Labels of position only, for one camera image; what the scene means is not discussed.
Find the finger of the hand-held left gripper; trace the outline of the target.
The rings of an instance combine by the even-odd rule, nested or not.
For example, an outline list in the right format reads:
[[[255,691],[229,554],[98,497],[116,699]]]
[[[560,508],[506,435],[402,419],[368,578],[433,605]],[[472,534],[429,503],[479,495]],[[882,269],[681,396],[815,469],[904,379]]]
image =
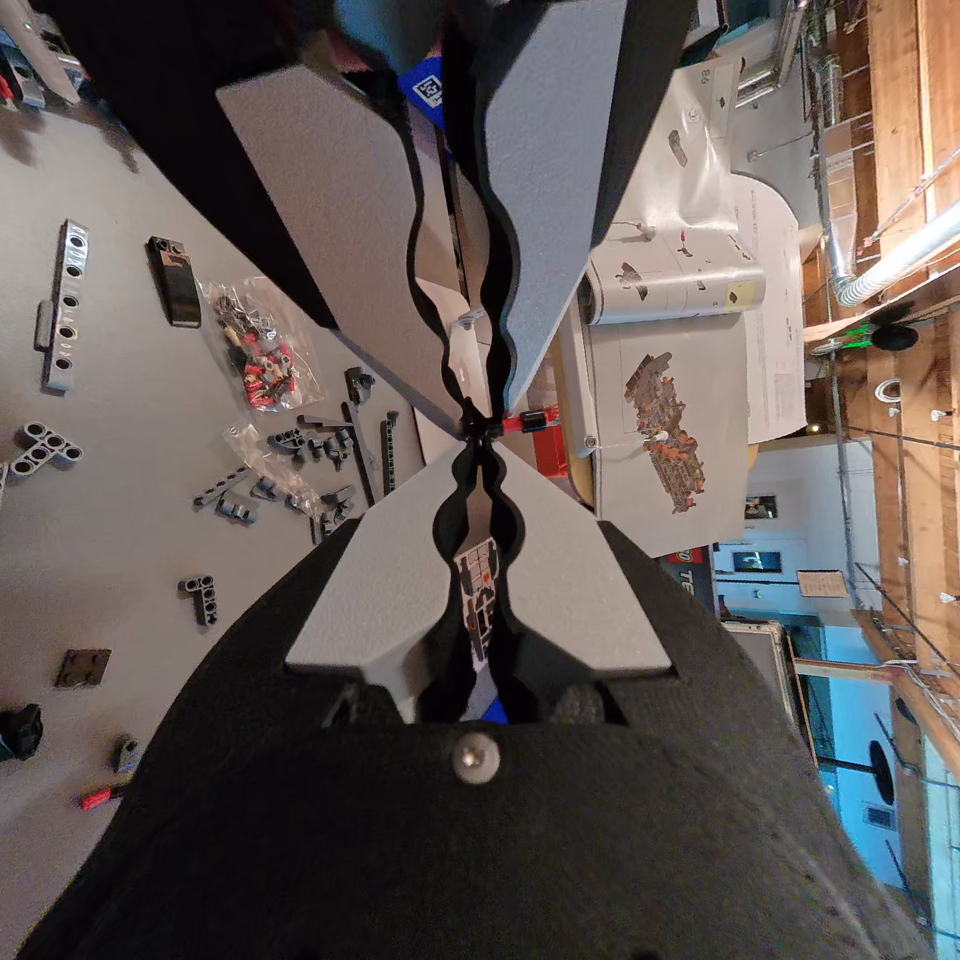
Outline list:
[[[424,190],[402,132],[342,76],[304,64],[221,86],[216,99],[338,337],[462,437],[447,331],[414,272]]]
[[[490,227],[482,301],[496,417],[512,413],[594,246],[627,2],[464,2]]]

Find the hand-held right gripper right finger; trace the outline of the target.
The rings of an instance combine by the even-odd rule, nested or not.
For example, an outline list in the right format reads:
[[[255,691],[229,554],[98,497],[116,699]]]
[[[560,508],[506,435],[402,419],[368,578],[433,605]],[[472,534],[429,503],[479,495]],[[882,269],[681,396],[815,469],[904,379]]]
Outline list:
[[[510,721],[541,721],[571,688],[658,679],[666,648],[594,516],[501,444],[484,441],[499,553],[488,664]]]

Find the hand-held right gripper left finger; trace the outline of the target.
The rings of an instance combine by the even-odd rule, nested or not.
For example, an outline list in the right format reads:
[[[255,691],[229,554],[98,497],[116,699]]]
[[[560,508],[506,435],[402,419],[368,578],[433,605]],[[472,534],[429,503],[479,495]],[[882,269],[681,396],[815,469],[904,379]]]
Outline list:
[[[454,561],[470,532],[477,448],[456,441],[369,508],[286,656],[297,673],[390,693],[423,721],[456,721],[476,685]]]

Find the black lego plate assembly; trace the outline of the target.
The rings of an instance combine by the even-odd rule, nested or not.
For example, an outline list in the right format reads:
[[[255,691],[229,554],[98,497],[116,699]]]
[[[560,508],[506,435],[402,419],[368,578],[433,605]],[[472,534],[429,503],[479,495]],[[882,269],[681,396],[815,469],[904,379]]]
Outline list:
[[[25,762],[35,755],[43,737],[42,708],[28,703],[1,711],[1,762]]]

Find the partly built lego model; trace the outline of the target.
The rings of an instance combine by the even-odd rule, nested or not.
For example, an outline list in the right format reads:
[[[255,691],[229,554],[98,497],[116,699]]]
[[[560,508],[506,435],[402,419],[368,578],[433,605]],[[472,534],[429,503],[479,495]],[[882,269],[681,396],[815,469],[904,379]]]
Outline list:
[[[1,27],[47,90],[70,106],[81,102],[87,73],[49,14],[33,2],[2,1]]]

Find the dark grey lego L beam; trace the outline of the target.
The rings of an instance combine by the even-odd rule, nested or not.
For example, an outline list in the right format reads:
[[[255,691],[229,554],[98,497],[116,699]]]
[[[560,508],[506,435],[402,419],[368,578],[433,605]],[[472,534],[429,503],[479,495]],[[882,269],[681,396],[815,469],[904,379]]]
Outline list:
[[[211,628],[218,624],[217,592],[212,576],[199,575],[180,580],[177,589],[190,598],[198,626]]]

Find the black sloped lego brick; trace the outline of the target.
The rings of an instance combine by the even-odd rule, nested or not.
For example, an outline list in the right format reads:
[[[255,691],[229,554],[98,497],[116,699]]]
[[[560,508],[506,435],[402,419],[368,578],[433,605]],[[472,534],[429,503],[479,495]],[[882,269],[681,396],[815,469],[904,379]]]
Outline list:
[[[147,241],[146,250],[169,324],[176,329],[199,330],[202,309],[186,247],[154,235]]]

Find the clear bag of lego pieces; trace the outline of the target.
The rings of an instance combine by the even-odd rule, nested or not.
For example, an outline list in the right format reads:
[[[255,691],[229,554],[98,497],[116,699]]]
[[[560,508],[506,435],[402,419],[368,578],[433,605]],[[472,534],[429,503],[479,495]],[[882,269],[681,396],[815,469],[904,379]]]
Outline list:
[[[264,275],[199,285],[207,341],[248,411],[298,411],[324,398],[308,318]]]

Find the thin grey lego beam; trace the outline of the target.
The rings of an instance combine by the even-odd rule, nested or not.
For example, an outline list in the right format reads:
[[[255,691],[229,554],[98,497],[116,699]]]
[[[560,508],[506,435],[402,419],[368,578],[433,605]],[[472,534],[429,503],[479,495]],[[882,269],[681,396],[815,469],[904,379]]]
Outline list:
[[[253,473],[248,465],[239,466],[196,495],[191,501],[191,508],[201,510],[210,505],[216,505],[238,484],[250,479]]]

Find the light grey lego brick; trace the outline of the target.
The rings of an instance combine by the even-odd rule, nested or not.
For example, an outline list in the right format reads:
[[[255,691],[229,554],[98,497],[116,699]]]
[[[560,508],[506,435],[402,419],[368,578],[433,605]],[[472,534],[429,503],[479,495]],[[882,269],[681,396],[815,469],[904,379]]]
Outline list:
[[[33,348],[43,356],[41,388],[61,396],[75,384],[89,260],[89,230],[66,219],[58,234],[51,293],[37,305],[33,333]]]

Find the black flat lego plate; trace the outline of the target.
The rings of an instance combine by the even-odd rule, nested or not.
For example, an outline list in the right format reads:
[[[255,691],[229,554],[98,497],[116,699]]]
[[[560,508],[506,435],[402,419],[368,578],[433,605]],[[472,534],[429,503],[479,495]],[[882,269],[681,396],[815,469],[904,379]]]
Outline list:
[[[54,688],[76,690],[102,684],[113,651],[110,649],[69,649],[54,679]]]

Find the sticker sheet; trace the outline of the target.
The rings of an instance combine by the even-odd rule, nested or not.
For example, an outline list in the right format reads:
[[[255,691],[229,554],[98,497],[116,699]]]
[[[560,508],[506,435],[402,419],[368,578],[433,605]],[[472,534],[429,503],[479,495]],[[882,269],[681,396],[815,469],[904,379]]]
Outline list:
[[[463,623],[477,673],[488,662],[498,597],[499,561],[498,546],[491,536],[454,560],[461,588]]]

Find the dark printed cardboard box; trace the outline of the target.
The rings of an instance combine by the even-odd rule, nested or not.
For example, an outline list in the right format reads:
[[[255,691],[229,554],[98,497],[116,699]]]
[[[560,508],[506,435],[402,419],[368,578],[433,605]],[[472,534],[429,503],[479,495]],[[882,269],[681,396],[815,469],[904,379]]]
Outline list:
[[[713,546],[697,546],[669,553],[656,558],[656,562],[687,594],[715,615],[718,614]]]

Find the blue storage bin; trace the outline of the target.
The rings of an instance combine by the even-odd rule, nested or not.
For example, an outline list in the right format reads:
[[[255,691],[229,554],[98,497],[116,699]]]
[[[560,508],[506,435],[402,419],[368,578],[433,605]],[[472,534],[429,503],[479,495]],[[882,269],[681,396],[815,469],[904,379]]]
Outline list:
[[[431,55],[397,77],[399,89],[410,104],[438,127],[444,124],[441,74],[442,58]]]

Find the red plastic bin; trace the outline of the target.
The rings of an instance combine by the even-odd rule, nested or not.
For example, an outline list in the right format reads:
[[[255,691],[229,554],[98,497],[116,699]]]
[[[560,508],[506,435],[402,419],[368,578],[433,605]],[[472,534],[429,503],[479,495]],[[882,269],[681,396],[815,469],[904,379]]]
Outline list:
[[[548,479],[569,477],[562,427],[553,422],[531,434],[537,471]]]

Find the cluster of dark grey pieces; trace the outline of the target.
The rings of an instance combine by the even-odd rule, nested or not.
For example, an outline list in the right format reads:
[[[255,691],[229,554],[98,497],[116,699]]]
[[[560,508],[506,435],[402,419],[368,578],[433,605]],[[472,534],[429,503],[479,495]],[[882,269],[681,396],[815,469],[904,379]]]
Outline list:
[[[376,385],[376,378],[363,367],[353,366],[344,372],[344,380],[347,390],[347,400],[342,403],[342,415],[339,419],[324,415],[301,414],[297,417],[295,424],[289,425],[286,428],[299,427],[307,438],[315,439],[322,443],[325,450],[324,454],[318,462],[311,462],[311,464],[329,462],[334,472],[340,473],[345,465],[353,463],[359,478],[359,485],[351,484],[355,487],[357,493],[355,505],[357,498],[363,497],[365,498],[366,505],[372,507],[384,498],[381,449],[380,452],[376,454],[363,434],[361,407],[370,398]],[[280,431],[281,430],[278,430],[272,433],[260,432],[263,434],[274,434]],[[241,466],[246,466],[242,458],[234,450],[233,452],[241,459],[241,464],[227,474]],[[219,516],[232,523],[244,526],[254,524],[257,518],[255,509],[250,504],[251,501],[282,502],[254,497],[252,487],[257,479],[257,475],[253,473],[249,479],[235,486],[234,490],[226,494],[219,503],[210,506],[213,507]],[[319,546],[328,540],[333,533],[350,518],[348,517],[342,522],[331,534],[318,536],[311,532],[311,522],[307,516],[295,510],[292,511],[306,517],[309,522],[310,537],[313,546]]]

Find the framed screen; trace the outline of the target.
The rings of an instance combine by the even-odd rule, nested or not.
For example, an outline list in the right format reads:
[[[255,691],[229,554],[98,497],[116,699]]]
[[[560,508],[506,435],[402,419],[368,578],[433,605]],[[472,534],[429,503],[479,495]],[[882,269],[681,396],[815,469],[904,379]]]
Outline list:
[[[731,620],[726,621],[724,626],[764,678],[790,722],[796,726],[796,676],[784,626],[777,620]]]

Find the torn clear plastic bag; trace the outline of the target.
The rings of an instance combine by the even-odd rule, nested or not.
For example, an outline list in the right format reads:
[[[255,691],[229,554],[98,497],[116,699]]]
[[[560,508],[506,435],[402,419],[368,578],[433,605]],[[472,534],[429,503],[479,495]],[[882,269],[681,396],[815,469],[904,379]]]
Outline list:
[[[281,501],[306,516],[311,532],[331,534],[355,510],[354,485],[321,491],[306,473],[326,450],[315,438],[307,438],[297,426],[263,434],[252,422],[239,422],[224,434],[227,443],[253,470],[257,479],[251,488],[255,498]]]

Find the white book stand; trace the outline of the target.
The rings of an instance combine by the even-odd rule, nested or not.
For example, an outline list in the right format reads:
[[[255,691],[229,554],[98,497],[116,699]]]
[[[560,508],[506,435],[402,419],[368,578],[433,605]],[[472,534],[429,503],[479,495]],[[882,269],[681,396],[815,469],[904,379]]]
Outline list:
[[[416,277],[416,283],[437,308],[449,342],[447,366],[457,381],[462,396],[479,413],[491,414],[485,358],[489,346],[478,342],[476,327],[489,323],[483,310],[473,316],[472,307],[458,291],[443,284]]]

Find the open instruction booklet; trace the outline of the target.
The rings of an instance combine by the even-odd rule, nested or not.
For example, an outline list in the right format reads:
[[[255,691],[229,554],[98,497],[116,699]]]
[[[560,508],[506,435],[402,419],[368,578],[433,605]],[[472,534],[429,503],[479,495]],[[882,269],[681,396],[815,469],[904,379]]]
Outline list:
[[[739,537],[750,446],[806,419],[800,228],[732,170],[739,75],[674,73],[583,281],[595,513],[654,557]]]

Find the black floor lamp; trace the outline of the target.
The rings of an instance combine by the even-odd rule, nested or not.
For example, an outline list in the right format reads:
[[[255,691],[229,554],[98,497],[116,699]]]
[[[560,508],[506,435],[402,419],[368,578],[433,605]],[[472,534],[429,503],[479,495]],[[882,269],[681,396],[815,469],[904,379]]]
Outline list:
[[[870,740],[868,754],[869,763],[838,759],[823,754],[815,754],[814,760],[819,767],[869,776],[882,802],[892,808],[896,802],[895,777],[882,744],[876,739]]]

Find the black round ceiling fixture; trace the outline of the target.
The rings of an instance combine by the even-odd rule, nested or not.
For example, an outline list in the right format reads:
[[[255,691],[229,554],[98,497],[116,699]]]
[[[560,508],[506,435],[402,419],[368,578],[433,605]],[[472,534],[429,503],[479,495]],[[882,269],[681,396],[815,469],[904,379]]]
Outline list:
[[[919,340],[914,326],[906,322],[914,301],[888,304],[870,317],[870,345],[887,353],[899,353],[912,349]]]

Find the silver ventilation duct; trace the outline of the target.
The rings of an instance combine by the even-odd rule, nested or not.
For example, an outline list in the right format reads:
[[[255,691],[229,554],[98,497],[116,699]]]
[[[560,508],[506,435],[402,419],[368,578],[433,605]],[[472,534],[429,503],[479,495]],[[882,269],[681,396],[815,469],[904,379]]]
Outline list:
[[[914,274],[942,250],[953,246],[959,237],[959,200],[939,213],[889,254],[883,255],[870,270],[840,277],[832,282],[838,306],[854,308],[897,282]]]

